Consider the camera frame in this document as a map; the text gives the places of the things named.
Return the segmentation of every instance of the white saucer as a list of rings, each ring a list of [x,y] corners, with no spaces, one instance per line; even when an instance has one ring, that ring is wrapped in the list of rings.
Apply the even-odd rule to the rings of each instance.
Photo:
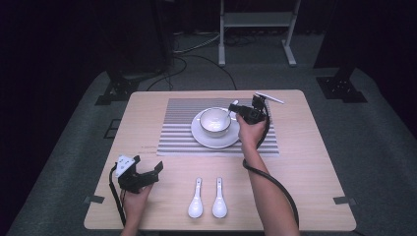
[[[208,148],[227,148],[239,140],[239,123],[236,121],[236,113],[230,113],[232,122],[227,133],[222,137],[213,138],[207,135],[200,125],[200,116],[202,116],[203,112],[205,112],[205,110],[197,114],[191,123],[191,133],[197,142]]]

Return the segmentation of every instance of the controller cable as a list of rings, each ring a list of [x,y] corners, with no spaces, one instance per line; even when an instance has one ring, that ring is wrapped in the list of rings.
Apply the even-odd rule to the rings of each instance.
[[[261,101],[263,102],[264,109],[265,109],[265,111],[266,111],[266,116],[267,116],[267,118],[266,118],[266,119],[267,119],[267,123],[266,123],[266,127],[265,127],[265,130],[264,130],[264,133],[263,133],[263,135],[262,135],[261,139],[258,141],[257,148],[259,148],[259,147],[260,147],[260,145],[261,145],[261,144],[262,144],[262,142],[264,141],[265,137],[267,136],[267,133],[268,133],[268,131],[269,131],[269,125],[270,125],[270,119],[269,119],[268,108],[267,108],[267,106],[266,106],[266,104],[265,104],[265,97],[261,96]],[[294,213],[294,219],[295,219],[295,222],[297,223],[298,228],[300,228],[300,219],[299,219],[299,215],[298,215],[297,206],[295,205],[294,200],[292,199],[292,197],[291,197],[291,195],[289,194],[289,192],[285,189],[285,187],[284,187],[281,183],[279,183],[279,181],[277,181],[275,178],[273,178],[271,175],[269,175],[269,174],[265,173],[265,172],[264,172],[264,171],[262,171],[262,170],[259,170],[259,169],[257,169],[257,168],[254,168],[254,167],[250,166],[250,165],[248,164],[248,162],[246,161],[246,159],[243,159],[242,165],[243,165],[243,167],[244,167],[245,169],[247,169],[247,170],[249,170],[249,171],[252,171],[252,172],[254,172],[254,173],[258,174],[258,175],[261,175],[261,176],[263,176],[264,178],[266,178],[266,179],[270,180],[270,181],[271,181],[271,182],[272,182],[275,186],[277,186],[277,187],[278,187],[278,188],[282,191],[282,193],[283,193],[283,194],[285,195],[285,197],[287,198],[287,200],[288,200],[289,204],[291,205],[292,211],[293,211],[293,213]]]
[[[109,179],[109,182],[110,182],[109,185],[110,185],[111,193],[113,194],[113,198],[116,201],[117,210],[119,211],[119,214],[120,214],[120,219],[122,220],[123,226],[125,226],[126,217],[125,217],[125,213],[123,211],[123,206],[120,204],[120,200],[119,200],[119,197],[117,196],[116,188],[114,187],[113,181],[111,180],[113,171],[116,169],[116,167],[117,167],[117,162],[116,162],[116,165],[114,165],[114,167],[111,168],[110,175],[109,175],[108,179]]]

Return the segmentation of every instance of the tabletop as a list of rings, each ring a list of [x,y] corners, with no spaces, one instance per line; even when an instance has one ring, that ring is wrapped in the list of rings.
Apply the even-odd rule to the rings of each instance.
[[[269,173],[291,194],[300,217],[300,230],[351,231],[356,221],[348,204],[336,204],[344,197],[323,139],[304,93],[300,90],[260,90],[285,103],[268,102],[279,156],[263,157]],[[241,156],[157,154],[162,126],[170,99],[249,98],[253,90],[138,91],[132,93],[108,154],[95,195],[102,204],[91,203],[85,219],[88,229],[121,229],[123,225],[112,197],[108,177],[121,154],[139,155],[138,173],[164,169],[149,195],[140,228],[144,230],[263,230],[248,172]],[[203,215],[191,218],[188,206],[195,193],[196,179],[203,179]],[[222,178],[222,192],[228,213],[212,215],[216,178]],[[117,179],[113,182],[119,191]]]

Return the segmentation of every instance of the dark floor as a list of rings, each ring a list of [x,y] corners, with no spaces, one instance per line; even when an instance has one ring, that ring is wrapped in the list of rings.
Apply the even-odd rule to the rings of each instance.
[[[249,38],[242,47],[226,47],[226,66],[238,89],[299,89],[309,102],[347,197],[357,230],[364,235],[417,235],[417,141],[407,130],[375,82],[360,70],[352,84],[367,103],[325,99],[316,77],[333,76],[334,69],[313,69],[322,35],[294,35],[291,42],[297,67],[286,62],[279,36]],[[178,36],[179,49],[207,40]],[[230,77],[218,68],[215,44],[178,55],[187,68],[170,80],[159,76],[140,83],[138,90],[234,89]],[[184,61],[174,59],[169,74]],[[112,140],[104,133],[112,119],[121,118],[127,101],[94,105],[109,83],[102,73],[80,101],[59,142],[16,218],[8,235],[119,235],[120,231],[87,230],[86,196],[94,193]],[[261,233],[238,233],[258,235]],[[211,232],[151,232],[149,235],[214,235]],[[215,235],[237,235],[220,232]],[[355,232],[303,232],[303,235],[358,235]]]

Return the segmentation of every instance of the black stand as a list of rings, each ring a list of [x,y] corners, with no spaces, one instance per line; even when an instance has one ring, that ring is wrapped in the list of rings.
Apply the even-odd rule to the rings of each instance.
[[[151,73],[150,75],[138,75],[133,73],[130,77],[136,77],[133,80],[126,79],[122,72],[118,70],[107,70],[107,75],[110,78],[110,83],[107,86],[104,95],[98,97],[95,105],[110,105],[112,101],[127,101],[131,94],[138,90],[141,81],[153,78],[161,72]]]
[[[368,102],[362,92],[357,91],[350,83],[350,76],[355,66],[341,67],[334,77],[317,77],[326,99],[342,99],[346,103]]]

